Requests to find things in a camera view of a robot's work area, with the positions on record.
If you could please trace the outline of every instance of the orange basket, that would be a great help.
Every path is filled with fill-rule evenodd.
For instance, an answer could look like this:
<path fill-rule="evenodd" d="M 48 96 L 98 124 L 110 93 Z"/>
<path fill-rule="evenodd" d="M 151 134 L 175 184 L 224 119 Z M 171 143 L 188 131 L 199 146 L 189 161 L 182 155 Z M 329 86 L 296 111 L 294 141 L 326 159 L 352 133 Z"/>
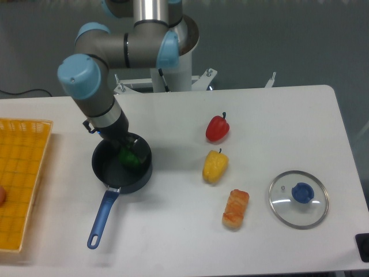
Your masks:
<path fill-rule="evenodd" d="M 52 121 L 0 118 L 0 251 L 19 252 L 35 198 Z"/>

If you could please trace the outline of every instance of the blue lid knob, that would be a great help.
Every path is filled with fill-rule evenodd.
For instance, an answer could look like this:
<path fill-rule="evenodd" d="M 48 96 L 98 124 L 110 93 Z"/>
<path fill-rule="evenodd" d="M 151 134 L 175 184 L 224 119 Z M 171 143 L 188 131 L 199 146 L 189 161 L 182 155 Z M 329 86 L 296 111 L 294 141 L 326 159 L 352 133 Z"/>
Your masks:
<path fill-rule="evenodd" d="M 314 190 L 307 183 L 298 183 L 292 188 L 293 198 L 302 204 L 307 204 L 314 198 Z"/>

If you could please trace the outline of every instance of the pot lid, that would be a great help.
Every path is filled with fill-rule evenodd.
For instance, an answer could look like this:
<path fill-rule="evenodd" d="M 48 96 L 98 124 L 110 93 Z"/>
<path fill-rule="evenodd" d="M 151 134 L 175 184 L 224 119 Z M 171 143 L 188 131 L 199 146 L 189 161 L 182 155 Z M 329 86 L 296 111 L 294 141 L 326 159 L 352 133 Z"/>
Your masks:
<path fill-rule="evenodd" d="M 329 197 L 322 182 L 304 171 L 278 175 L 269 188 L 269 204 L 274 214 L 296 229 L 314 228 L 324 220 Z"/>

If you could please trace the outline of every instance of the bread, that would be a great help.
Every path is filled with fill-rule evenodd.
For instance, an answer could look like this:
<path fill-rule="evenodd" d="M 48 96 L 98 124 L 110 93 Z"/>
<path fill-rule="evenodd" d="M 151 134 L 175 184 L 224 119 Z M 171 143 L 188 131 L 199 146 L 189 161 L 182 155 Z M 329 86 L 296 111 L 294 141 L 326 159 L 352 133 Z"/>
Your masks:
<path fill-rule="evenodd" d="M 241 227 L 249 198 L 247 192 L 238 189 L 231 191 L 222 217 L 225 226 L 231 229 Z"/>

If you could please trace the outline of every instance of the pan handle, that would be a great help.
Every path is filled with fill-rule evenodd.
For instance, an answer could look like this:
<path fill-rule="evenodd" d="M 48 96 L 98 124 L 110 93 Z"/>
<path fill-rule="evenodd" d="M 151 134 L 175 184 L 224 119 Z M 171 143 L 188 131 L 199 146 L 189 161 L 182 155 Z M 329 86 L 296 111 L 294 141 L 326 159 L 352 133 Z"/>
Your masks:
<path fill-rule="evenodd" d="M 101 240 L 101 236 L 103 235 L 106 221 L 108 220 L 110 209 L 113 206 L 115 200 L 118 198 L 118 196 L 119 190 L 113 191 L 110 190 L 110 188 L 108 188 L 108 190 L 105 192 L 104 197 L 100 204 L 99 211 L 97 212 L 95 222 L 92 226 L 90 236 L 87 241 L 87 247 L 89 249 L 96 249 L 98 247 Z"/>

